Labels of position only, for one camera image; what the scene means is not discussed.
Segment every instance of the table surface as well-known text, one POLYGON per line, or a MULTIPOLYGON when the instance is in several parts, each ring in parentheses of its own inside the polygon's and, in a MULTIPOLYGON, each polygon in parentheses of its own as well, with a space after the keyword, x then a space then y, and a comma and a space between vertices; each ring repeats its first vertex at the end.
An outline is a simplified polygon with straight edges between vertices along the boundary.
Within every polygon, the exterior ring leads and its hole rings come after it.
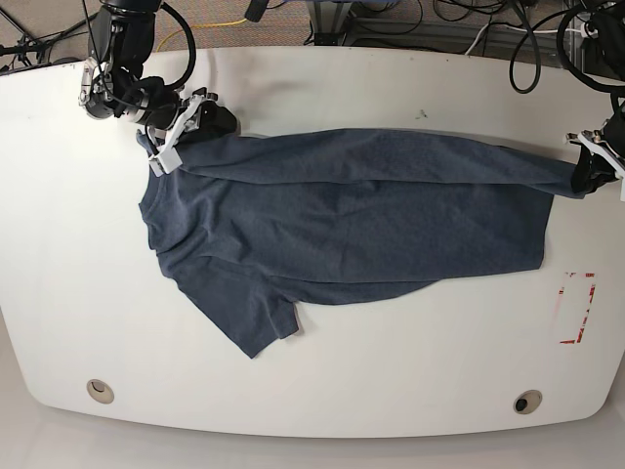
MULTIPOLYGON (((172 81, 186 59, 154 55, 146 73, 172 81)), ((520 65, 519 82, 532 72, 520 65)), ((137 207, 147 164, 136 127, 87 117, 80 76, 70 64, 0 78, 0 306, 42 404, 336 438, 543 425, 603 405, 625 349, 618 185, 583 201, 556 197, 538 271, 446 280, 365 305, 300 304, 302 331, 251 361, 161 275, 137 207), (592 284, 583 340, 561 343, 576 339, 592 284), (112 387, 111 405, 89 397, 90 379, 112 387), (516 414, 515 399, 533 389, 543 404, 516 414)), ((246 135, 423 129, 571 161, 577 150, 563 135, 610 115, 607 97, 561 70, 544 69, 521 96, 506 63, 412 51, 200 51, 187 92, 202 86, 246 135)))

